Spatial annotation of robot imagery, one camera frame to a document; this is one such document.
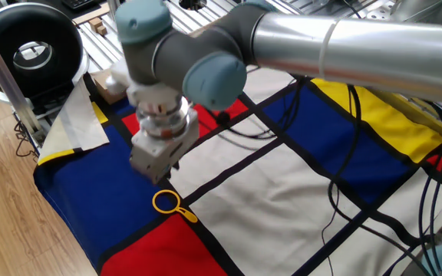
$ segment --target silver metal tube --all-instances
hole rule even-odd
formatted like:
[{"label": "silver metal tube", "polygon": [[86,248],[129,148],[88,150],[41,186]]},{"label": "silver metal tube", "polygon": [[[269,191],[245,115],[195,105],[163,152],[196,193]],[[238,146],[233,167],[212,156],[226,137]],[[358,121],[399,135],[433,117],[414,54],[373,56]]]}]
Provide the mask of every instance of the silver metal tube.
[{"label": "silver metal tube", "polygon": [[268,14],[259,66],[442,102],[442,26]]},{"label": "silver metal tube", "polygon": [[110,9],[108,15],[115,21],[115,11],[120,6],[120,0],[107,0],[108,8]]},{"label": "silver metal tube", "polygon": [[37,121],[35,114],[25,100],[23,93],[20,91],[20,87],[18,87],[18,85],[16,84],[12,73],[9,71],[8,67],[6,67],[6,64],[3,61],[1,55],[0,88],[3,90],[3,92],[5,92],[6,96],[8,96],[8,99],[12,103],[13,108],[15,108],[18,117],[27,127],[28,132],[33,134],[40,131],[41,133],[42,128],[40,126],[40,123]]}]

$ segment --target white fabric square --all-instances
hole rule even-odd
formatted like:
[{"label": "white fabric square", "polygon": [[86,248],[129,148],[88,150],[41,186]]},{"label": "white fabric square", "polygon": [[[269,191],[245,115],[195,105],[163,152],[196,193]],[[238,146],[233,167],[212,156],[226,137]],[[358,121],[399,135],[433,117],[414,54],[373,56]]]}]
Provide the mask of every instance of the white fabric square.
[{"label": "white fabric square", "polygon": [[[290,275],[323,246],[329,179],[281,145],[190,207],[245,275]],[[341,197],[350,216],[358,208]],[[330,238],[346,221],[335,217]]]},{"label": "white fabric square", "polygon": [[[419,169],[402,187],[398,189],[379,209],[385,215],[396,218],[414,236],[419,236],[418,210],[427,174]],[[424,229],[429,225],[430,205],[436,182],[432,181],[427,192],[424,205]],[[436,213],[442,209],[442,187],[436,204]],[[392,238],[407,248],[394,231],[388,226],[367,220],[366,226]],[[363,229],[358,229],[341,246],[330,255],[334,276],[375,276],[383,275],[387,269],[402,256],[402,251],[382,238],[379,238]],[[321,263],[311,276],[328,276],[330,268],[328,262]]]},{"label": "white fabric square", "polygon": [[[255,115],[252,115],[237,123],[233,129],[245,134],[257,134],[267,130],[268,127]],[[254,150],[243,149],[228,140],[257,150],[274,139],[254,140],[224,130],[219,135],[202,143],[180,159],[179,170],[172,169],[170,183],[182,197],[187,197],[225,169],[254,153]],[[199,164],[203,164],[202,169],[199,169]]]}]

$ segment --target colorful cloth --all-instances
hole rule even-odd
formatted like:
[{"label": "colorful cloth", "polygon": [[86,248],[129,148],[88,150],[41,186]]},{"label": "colorful cloth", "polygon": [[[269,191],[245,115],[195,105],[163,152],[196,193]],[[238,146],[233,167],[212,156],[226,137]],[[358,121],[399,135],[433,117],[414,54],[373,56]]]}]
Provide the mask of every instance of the colorful cloth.
[{"label": "colorful cloth", "polygon": [[[263,72],[280,74],[258,74]],[[265,79],[249,82],[265,86]],[[344,84],[306,84],[285,132],[277,122],[296,86],[281,83],[272,95],[249,87],[227,110],[230,125],[244,133],[270,128],[277,136],[269,140],[223,131],[195,107],[199,140],[171,179],[154,186],[129,164],[130,138],[139,130],[133,107],[127,100],[108,106],[91,80],[85,82],[107,117],[102,126],[110,143],[46,162],[35,170],[35,183],[100,275],[330,275],[328,256],[335,275],[381,275],[402,253],[359,225],[406,248],[418,245],[417,212],[427,174],[442,182],[431,165],[442,137],[364,88],[356,87],[364,121],[358,147],[336,180],[338,206],[353,222],[337,215],[324,244],[322,229],[333,214],[328,184],[354,132]],[[176,191],[199,222],[157,212],[151,199],[161,189]],[[162,209],[174,204],[167,197],[157,203]]]}]

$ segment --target wooden block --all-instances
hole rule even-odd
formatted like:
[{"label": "wooden block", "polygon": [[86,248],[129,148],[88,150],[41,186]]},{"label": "wooden block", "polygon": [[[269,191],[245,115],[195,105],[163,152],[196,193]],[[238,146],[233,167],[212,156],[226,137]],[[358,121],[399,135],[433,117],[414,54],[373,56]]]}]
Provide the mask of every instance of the wooden block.
[{"label": "wooden block", "polygon": [[97,28],[97,33],[100,35],[106,35],[107,34],[107,28],[105,26],[100,26]]},{"label": "wooden block", "polygon": [[107,84],[105,83],[105,81],[110,75],[111,72],[109,69],[91,74],[91,76],[95,79],[95,84],[97,85],[98,93],[104,98],[104,100],[108,104],[113,104],[118,100],[126,97],[126,91],[117,95],[111,95],[110,93],[108,93]]},{"label": "wooden block", "polygon": [[94,32],[98,32],[98,28],[104,25],[104,23],[102,23],[101,19],[99,18],[93,18],[88,23],[90,23],[91,30],[93,30]]}]

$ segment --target mondrian pattern fabric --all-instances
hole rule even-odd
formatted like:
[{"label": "mondrian pattern fabric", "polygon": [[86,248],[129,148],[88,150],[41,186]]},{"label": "mondrian pattern fabric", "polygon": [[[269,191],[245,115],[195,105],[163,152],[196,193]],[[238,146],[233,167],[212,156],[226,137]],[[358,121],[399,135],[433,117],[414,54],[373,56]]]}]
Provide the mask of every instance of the mondrian pattern fabric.
[{"label": "mondrian pattern fabric", "polygon": [[[361,230],[365,224],[413,250],[417,213],[442,137],[356,87],[362,105],[357,149],[336,179],[338,207],[328,201],[355,129],[355,107],[344,84],[312,80],[300,91],[284,73],[258,70],[226,112],[243,133],[270,129],[252,140],[230,133],[199,106],[200,138],[171,178],[154,186],[129,164],[130,138],[139,130],[127,100],[108,106],[85,78],[91,100],[105,115],[109,143],[47,161],[35,184],[67,223],[99,275],[383,275],[402,255]],[[280,121],[299,93],[295,121]],[[151,203],[172,189],[197,223],[178,213],[162,215]],[[430,211],[433,189],[424,213]],[[157,200],[162,209],[175,202]],[[442,209],[442,186],[437,211]]]}]

